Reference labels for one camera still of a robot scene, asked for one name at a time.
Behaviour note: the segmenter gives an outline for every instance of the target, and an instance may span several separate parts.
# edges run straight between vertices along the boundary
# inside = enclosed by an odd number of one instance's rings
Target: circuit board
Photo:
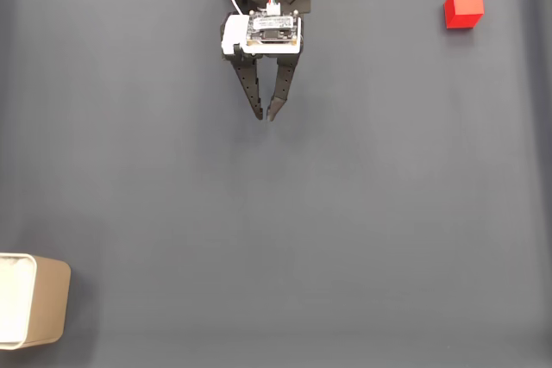
[[[255,12],[249,16],[247,44],[254,45],[297,45],[299,17],[297,14],[269,16],[266,12]]]

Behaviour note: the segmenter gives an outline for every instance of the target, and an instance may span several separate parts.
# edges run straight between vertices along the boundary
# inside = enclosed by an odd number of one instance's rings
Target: red block
[[[447,29],[475,28],[484,14],[483,0],[447,0],[445,2]]]

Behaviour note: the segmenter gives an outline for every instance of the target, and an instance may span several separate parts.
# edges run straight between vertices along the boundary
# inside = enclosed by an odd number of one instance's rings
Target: gray table surface
[[[547,0],[312,0],[274,123],[229,0],[1,2],[0,250],[73,270],[2,367],[552,364]]]

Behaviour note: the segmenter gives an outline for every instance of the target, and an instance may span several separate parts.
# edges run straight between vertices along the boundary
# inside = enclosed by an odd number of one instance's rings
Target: gray mat
[[[73,269],[2,367],[552,364],[550,0],[313,0],[274,123],[229,0],[2,2],[0,250]]]

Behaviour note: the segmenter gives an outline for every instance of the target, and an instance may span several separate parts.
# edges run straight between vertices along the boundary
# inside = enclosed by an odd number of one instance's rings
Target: robotic arm
[[[234,67],[257,119],[263,119],[259,98],[257,60],[276,58],[276,86],[267,108],[273,121],[282,109],[292,84],[293,74],[303,51],[302,13],[311,9],[311,0],[231,0],[237,13],[230,14],[221,26],[223,58]],[[250,9],[244,15],[242,9]]]

